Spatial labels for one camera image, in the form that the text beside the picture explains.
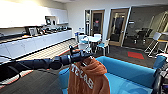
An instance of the trash can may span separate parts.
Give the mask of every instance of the trash can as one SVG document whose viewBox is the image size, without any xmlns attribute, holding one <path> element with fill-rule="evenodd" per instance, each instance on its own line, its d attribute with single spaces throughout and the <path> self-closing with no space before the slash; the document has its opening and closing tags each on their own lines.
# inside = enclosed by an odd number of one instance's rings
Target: trash can
<svg viewBox="0 0 168 94">
<path fill-rule="evenodd" d="M 79 43 L 79 32 L 75 33 L 75 40 L 77 43 Z"/>
</svg>

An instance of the blue couch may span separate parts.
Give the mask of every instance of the blue couch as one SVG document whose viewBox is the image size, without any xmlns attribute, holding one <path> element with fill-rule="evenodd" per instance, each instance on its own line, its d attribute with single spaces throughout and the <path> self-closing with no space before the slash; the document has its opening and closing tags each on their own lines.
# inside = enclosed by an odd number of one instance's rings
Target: blue couch
<svg viewBox="0 0 168 94">
<path fill-rule="evenodd" d="M 109 80 L 111 94 L 151 94 L 155 80 L 154 69 L 105 56 L 96 59 L 107 68 L 105 75 Z M 67 70 L 68 68 L 59 72 L 63 94 L 67 94 L 69 79 Z"/>
</svg>

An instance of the white chair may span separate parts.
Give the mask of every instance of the white chair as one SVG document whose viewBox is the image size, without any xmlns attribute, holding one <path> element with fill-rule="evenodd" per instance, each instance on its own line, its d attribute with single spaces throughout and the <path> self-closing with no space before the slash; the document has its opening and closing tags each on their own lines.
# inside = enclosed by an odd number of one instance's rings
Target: white chair
<svg viewBox="0 0 168 94">
<path fill-rule="evenodd" d="M 151 56 L 151 54 L 152 54 L 153 50 L 156 48 L 156 46 L 158 45 L 158 43 L 166 43 L 166 46 L 165 46 L 165 49 L 164 49 L 163 53 L 166 52 L 167 46 L 168 46 L 168 41 L 167 41 L 167 40 L 160 40 L 159 38 L 160 38 L 161 35 L 162 35 L 162 34 L 159 33 L 159 32 L 156 32 L 156 33 L 154 34 L 154 36 L 153 36 L 153 41 L 149 44 L 149 46 L 148 46 L 148 47 L 146 48 L 146 50 L 144 51 L 145 53 L 149 53 L 149 54 L 148 54 L 148 57 L 153 57 L 153 56 Z"/>
<path fill-rule="evenodd" d="M 94 34 L 94 37 L 98 37 L 101 39 L 101 34 Z"/>
<path fill-rule="evenodd" d="M 85 43 L 85 41 L 82 41 L 82 39 L 84 39 L 87 35 L 79 35 L 78 39 L 79 39 L 79 43 Z"/>
<path fill-rule="evenodd" d="M 90 48 L 90 44 L 89 44 L 89 38 L 88 38 L 88 41 L 81 41 L 78 43 L 78 49 L 80 50 L 84 50 L 86 52 L 92 52 L 92 49 Z"/>
<path fill-rule="evenodd" d="M 98 44 L 97 45 L 97 47 L 100 47 L 100 48 L 102 48 L 103 49 L 103 55 L 105 56 L 105 48 L 108 46 L 108 53 L 109 53 L 109 40 L 110 39 L 108 39 L 108 40 L 106 40 L 105 42 L 102 42 L 102 43 L 100 43 L 100 44 Z"/>
</svg>

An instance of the countertop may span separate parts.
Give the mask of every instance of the countertop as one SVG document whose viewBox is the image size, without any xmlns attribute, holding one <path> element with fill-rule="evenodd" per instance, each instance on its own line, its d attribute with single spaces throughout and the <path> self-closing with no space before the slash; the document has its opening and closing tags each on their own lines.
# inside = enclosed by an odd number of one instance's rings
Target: countertop
<svg viewBox="0 0 168 94">
<path fill-rule="evenodd" d="M 5 38 L 5 39 L 0 39 L 0 44 L 1 43 L 7 43 L 7 42 L 11 42 L 11 41 L 17 41 L 17 40 L 22 40 L 22 39 L 27 39 L 27 38 L 33 38 L 33 37 L 38 37 L 38 36 L 43 36 L 43 35 L 48 35 L 48 34 L 53 34 L 53 33 L 58 33 L 58 32 L 63 32 L 63 31 L 67 31 L 67 30 L 59 30 L 59 31 L 54 31 L 54 32 L 46 32 L 45 34 L 38 34 L 35 36 L 16 36 L 16 37 L 12 37 L 12 38 Z"/>
</svg>

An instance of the doorway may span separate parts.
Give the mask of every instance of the doorway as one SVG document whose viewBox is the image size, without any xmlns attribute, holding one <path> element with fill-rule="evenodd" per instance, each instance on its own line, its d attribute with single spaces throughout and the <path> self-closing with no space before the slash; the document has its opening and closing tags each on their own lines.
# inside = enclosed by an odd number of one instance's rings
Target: doorway
<svg viewBox="0 0 168 94">
<path fill-rule="evenodd" d="M 102 34 L 103 32 L 103 21 L 104 21 L 104 10 L 92 10 L 91 16 L 91 35 Z"/>
<path fill-rule="evenodd" d="M 128 11 L 129 8 L 111 10 L 107 36 L 110 45 L 122 46 Z"/>
</svg>

